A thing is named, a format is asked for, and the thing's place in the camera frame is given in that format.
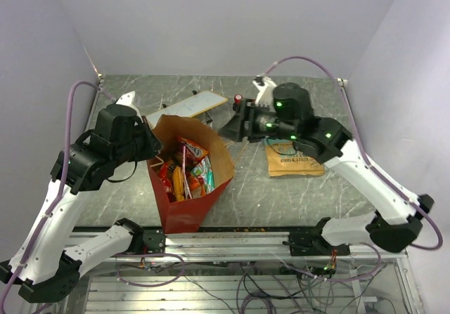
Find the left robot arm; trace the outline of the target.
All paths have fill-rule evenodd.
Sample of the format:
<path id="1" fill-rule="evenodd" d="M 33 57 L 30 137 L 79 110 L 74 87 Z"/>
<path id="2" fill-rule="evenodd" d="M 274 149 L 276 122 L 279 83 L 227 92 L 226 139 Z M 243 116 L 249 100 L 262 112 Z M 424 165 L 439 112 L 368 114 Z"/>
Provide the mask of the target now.
<path id="1" fill-rule="evenodd" d="M 56 303 L 104 260 L 137 255 L 143 229 L 125 218 L 73 248 L 65 245 L 85 208 L 77 195 L 99 190 L 103 182 L 113 181 L 117 167 L 152 159 L 161 149 L 133 105 L 114 103 L 100 110 L 95 127 L 60 152 L 29 235 L 15 256 L 1 263 L 1 281 L 19 285 L 19 295 L 29 303 Z"/>

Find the orange Foxs fruits candy bag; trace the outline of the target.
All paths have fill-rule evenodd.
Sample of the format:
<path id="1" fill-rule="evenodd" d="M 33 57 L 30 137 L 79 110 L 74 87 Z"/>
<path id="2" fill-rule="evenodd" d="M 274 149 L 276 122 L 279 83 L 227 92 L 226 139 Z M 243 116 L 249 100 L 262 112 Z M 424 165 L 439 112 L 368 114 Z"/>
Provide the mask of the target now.
<path id="1" fill-rule="evenodd" d="M 177 136 L 176 139 L 178 143 L 174 158 L 178 163 L 184 163 L 186 167 L 195 167 L 209 155 L 209 151 L 196 142 L 181 136 Z"/>

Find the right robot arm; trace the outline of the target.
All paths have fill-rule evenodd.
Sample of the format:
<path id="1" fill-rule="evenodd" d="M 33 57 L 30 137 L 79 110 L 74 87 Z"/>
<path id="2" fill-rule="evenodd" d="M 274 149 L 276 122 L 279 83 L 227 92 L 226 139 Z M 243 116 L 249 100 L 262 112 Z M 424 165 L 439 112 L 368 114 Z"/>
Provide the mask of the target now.
<path id="1" fill-rule="evenodd" d="M 341 175 L 374 207 L 374 212 L 351 218 L 323 218 L 316 225 L 311 249 L 327 254 L 341 244 L 374 244 L 399 253 L 411 245 L 423 228 L 422 220 L 434 201 L 417 195 L 390 177 L 360 151 L 356 138 L 341 123 L 330 117 L 317 117 L 308 90 L 288 82 L 270 84 L 255 81 L 267 103 L 242 98 L 234 116 L 219 130 L 219 135 L 241 142 L 275 138 L 292 142 L 303 155 L 315 159 Z"/>

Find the red paper bag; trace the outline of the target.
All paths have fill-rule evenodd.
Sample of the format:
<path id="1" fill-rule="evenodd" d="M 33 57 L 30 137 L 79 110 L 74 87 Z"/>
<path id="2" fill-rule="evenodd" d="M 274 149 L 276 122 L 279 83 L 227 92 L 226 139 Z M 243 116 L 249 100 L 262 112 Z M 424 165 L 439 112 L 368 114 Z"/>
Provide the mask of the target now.
<path id="1" fill-rule="evenodd" d="M 158 177 L 157 159 L 147 161 L 148 175 L 164 233 L 195 233 L 234 177 L 235 164 L 229 149 L 215 130 L 196 118 L 163 115 L 153 133 L 163 144 L 159 154 L 163 160 L 169 159 L 169 156 L 175 153 L 177 136 L 192 140 L 210 151 L 209 158 L 216 188 L 204 197 L 179 202 L 169 199 L 163 182 Z"/>

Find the brown kettle chips bag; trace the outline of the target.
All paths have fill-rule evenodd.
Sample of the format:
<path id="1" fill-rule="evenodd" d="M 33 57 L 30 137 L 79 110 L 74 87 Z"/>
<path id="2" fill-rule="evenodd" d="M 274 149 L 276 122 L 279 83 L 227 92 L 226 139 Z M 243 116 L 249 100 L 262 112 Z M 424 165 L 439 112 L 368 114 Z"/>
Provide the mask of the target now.
<path id="1" fill-rule="evenodd" d="M 267 138 L 264 143 L 270 177 L 324 175 L 324 166 L 297 151 L 292 142 Z"/>

